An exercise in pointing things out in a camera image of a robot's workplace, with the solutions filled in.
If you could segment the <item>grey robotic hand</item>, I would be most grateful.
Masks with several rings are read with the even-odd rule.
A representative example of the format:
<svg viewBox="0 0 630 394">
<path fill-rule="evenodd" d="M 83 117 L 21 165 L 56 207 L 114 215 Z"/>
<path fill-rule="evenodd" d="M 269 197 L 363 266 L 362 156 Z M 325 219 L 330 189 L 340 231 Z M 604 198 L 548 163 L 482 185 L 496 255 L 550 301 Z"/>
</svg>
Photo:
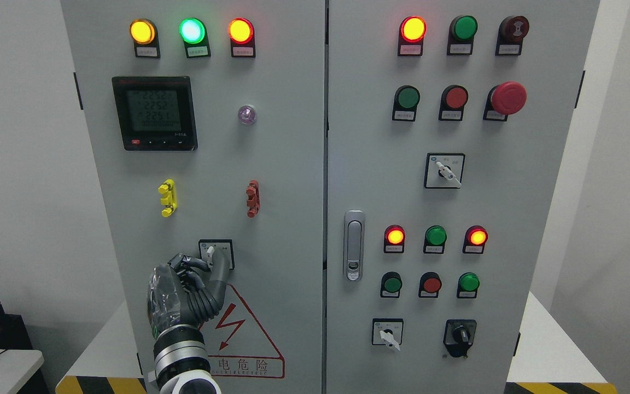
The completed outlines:
<svg viewBox="0 0 630 394">
<path fill-rule="evenodd" d="M 156 266 L 148 284 L 148 321 L 154 339 L 175 325 L 198 325 L 217 317 L 230 275 L 228 253 L 208 261 L 182 253 Z"/>
</svg>

